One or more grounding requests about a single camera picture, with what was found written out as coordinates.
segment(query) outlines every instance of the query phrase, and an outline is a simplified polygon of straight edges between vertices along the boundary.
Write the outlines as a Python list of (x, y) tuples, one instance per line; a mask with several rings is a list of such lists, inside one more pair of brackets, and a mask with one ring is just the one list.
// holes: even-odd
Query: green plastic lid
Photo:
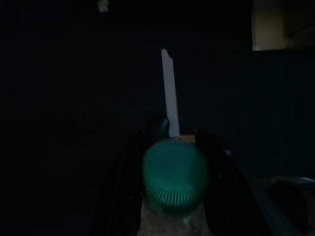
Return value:
[(202, 201), (208, 185), (208, 165), (197, 147), (180, 140), (151, 146), (143, 158), (144, 196), (156, 211), (185, 214)]

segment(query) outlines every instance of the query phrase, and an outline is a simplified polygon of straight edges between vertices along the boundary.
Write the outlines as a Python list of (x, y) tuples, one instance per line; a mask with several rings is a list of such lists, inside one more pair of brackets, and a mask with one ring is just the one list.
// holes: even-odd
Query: green ribbed container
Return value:
[(206, 158), (194, 144), (169, 139), (147, 150), (142, 177), (149, 205), (176, 215), (189, 213), (201, 203), (209, 171)]

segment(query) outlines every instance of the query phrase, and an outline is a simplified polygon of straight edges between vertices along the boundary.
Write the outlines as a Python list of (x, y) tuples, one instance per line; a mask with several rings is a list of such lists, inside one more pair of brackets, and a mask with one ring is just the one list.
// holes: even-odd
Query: ribbed lid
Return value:
[(208, 166), (197, 147), (179, 140), (151, 146), (143, 158), (144, 195), (155, 210), (185, 214), (197, 207), (208, 184)]

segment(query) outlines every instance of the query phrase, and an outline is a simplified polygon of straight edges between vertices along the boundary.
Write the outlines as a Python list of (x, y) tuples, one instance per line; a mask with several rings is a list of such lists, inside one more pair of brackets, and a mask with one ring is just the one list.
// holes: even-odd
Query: white stick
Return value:
[(180, 135), (177, 100), (176, 100), (176, 87), (174, 77), (173, 59), (170, 58), (166, 49), (162, 49), (162, 66), (164, 77), (164, 91), (166, 114), (169, 119), (169, 137), (176, 137)]

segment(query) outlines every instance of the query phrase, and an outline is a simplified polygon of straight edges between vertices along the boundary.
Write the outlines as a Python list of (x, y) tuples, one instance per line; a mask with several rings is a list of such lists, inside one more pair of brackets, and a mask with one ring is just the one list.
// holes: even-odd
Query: white plastic strip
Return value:
[(168, 134), (170, 137), (176, 137), (180, 135), (180, 130), (177, 112), (174, 65), (173, 59), (170, 58), (166, 49), (162, 49), (162, 66), (164, 77), (166, 114), (170, 124)]

